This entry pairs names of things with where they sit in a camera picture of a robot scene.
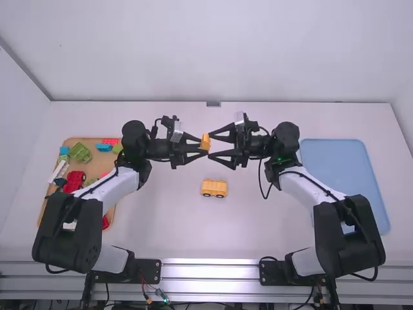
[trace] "black mounting bracket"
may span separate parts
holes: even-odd
[[[161,280],[161,260],[147,260],[135,258],[134,260],[138,272],[135,276],[125,278],[124,276],[118,276],[113,273],[106,273],[95,271],[95,283],[128,283],[128,284],[141,284],[142,277],[147,284],[158,284]]]
[[[324,274],[288,279],[284,268],[285,261],[262,261],[259,265],[259,283],[263,286],[313,286],[317,283],[321,285],[326,283]]]

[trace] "blue tray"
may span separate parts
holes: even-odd
[[[367,149],[357,139],[304,139],[301,160],[309,173],[325,185],[349,196],[362,194],[373,210],[380,234],[390,231],[390,221],[374,176]],[[343,225],[343,232],[353,228]]]

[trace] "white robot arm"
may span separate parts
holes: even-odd
[[[266,134],[252,134],[260,130]],[[280,123],[269,133],[258,122],[250,121],[245,113],[239,112],[235,122],[209,135],[212,139],[233,144],[234,148],[209,154],[208,158],[233,170],[239,165],[246,167],[249,160],[259,160],[259,166],[267,160],[265,176],[271,186],[287,192],[313,214],[315,247],[289,253],[283,262],[276,261],[277,268],[284,271],[282,276],[286,277],[287,283],[296,285],[320,274],[335,279],[385,262],[385,251],[368,200],[362,195],[348,197],[335,191],[302,167],[296,156],[299,129],[295,124]],[[261,193],[264,199],[268,198],[262,190]],[[344,234],[342,222],[354,226],[354,232]],[[271,285],[269,282],[261,281],[261,284]]]
[[[166,138],[156,138],[158,121],[167,129]],[[103,215],[146,183],[152,169],[149,160],[167,161],[176,169],[208,154],[199,148],[199,138],[181,131],[176,116],[155,120],[151,131],[140,121],[129,121],[122,134],[123,151],[113,171],[84,189],[70,194],[56,192],[48,197],[32,257],[44,263],[49,273],[101,271],[134,277],[139,270],[134,253],[102,244]],[[64,224],[73,221],[74,230],[64,229]],[[49,264],[63,269],[53,271]]]

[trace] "white wall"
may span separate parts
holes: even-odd
[[[0,2],[54,99],[386,101],[412,75],[409,0]]]
[[[392,107],[410,153],[413,154],[413,76],[398,92]]]
[[[0,230],[49,106],[46,96],[0,46]]]

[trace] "red toy car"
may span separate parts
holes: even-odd
[[[82,189],[83,182],[86,180],[86,174],[83,171],[70,171],[67,174],[67,183],[63,186],[63,192],[71,192]]]

